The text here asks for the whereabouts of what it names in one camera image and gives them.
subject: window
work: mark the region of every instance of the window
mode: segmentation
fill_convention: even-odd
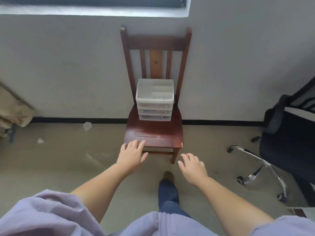
[[[0,5],[183,8],[186,0],[0,0]]]

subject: forearm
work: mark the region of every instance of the forearm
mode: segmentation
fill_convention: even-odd
[[[72,191],[88,208],[97,222],[101,222],[112,197],[127,174],[116,164]]]
[[[214,179],[205,177],[197,187],[206,195],[227,236],[245,236],[273,219]]]

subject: blue pants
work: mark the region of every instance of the blue pants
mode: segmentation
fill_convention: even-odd
[[[189,214],[179,207],[178,190],[169,180],[160,182],[158,187],[158,207],[160,212],[179,214],[191,218]]]

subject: beige floor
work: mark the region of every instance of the beige floor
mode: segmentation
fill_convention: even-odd
[[[125,125],[97,125],[86,132],[82,124],[31,124],[19,128],[14,143],[0,143],[0,215],[19,199],[44,189],[69,192],[109,167],[116,160],[124,138]],[[255,127],[184,126],[184,148],[180,153],[194,153],[206,165],[209,176],[258,206],[272,217],[290,214],[278,202],[281,187],[267,169],[246,188],[236,181],[257,168],[257,159],[234,151],[230,144],[239,144],[258,152],[258,144],[249,139],[259,134]],[[37,139],[44,139],[38,144]],[[158,210],[157,186],[164,171],[175,175],[182,208],[193,218],[219,235],[223,230],[205,197],[189,185],[167,156],[150,156],[145,165],[128,177],[118,188],[101,223],[107,233],[126,227],[140,216]],[[279,173],[290,189],[290,206],[306,206],[293,177]]]

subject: white box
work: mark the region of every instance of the white box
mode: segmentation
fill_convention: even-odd
[[[139,79],[136,102],[140,120],[171,121],[174,81],[172,79]]]

